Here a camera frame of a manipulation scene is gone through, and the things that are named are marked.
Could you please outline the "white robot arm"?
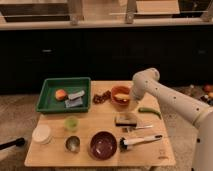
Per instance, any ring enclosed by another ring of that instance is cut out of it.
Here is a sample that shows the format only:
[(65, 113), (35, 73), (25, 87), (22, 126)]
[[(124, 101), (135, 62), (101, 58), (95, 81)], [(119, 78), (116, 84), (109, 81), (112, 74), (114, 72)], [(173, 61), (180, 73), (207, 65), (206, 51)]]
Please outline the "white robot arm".
[(135, 73), (131, 98), (139, 101), (145, 93), (169, 105), (197, 130), (191, 171), (213, 171), (213, 106), (175, 91), (159, 83), (160, 73), (148, 68)]

